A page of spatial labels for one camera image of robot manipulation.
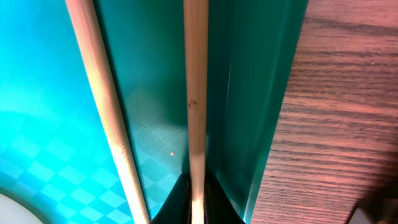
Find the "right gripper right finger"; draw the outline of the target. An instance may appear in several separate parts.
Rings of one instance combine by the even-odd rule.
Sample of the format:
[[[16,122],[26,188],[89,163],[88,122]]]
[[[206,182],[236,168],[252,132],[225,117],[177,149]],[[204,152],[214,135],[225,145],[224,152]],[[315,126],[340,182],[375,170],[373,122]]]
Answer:
[[[244,224],[218,179],[205,172],[204,213],[206,224]]]

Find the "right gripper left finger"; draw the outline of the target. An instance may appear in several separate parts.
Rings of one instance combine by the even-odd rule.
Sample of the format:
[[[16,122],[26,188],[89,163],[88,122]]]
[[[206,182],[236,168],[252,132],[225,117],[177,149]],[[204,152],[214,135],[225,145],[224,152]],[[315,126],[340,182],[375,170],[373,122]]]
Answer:
[[[181,174],[158,214],[150,224],[191,224],[192,184],[188,173]]]

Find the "white bowl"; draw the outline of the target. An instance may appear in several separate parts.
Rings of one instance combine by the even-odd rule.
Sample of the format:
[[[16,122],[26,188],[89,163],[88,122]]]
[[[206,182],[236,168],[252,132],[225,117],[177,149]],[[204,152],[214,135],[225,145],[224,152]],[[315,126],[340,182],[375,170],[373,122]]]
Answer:
[[[43,224],[32,212],[1,194],[1,224]]]

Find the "wooden chopstick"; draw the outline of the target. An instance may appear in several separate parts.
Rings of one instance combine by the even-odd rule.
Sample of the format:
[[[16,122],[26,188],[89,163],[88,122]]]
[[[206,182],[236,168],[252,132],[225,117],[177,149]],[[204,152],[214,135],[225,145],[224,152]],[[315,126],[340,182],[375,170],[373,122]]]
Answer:
[[[146,202],[94,4],[87,0],[66,0],[65,3],[133,220],[135,223],[149,223]]]
[[[192,224],[205,222],[208,12],[208,0],[183,1]]]

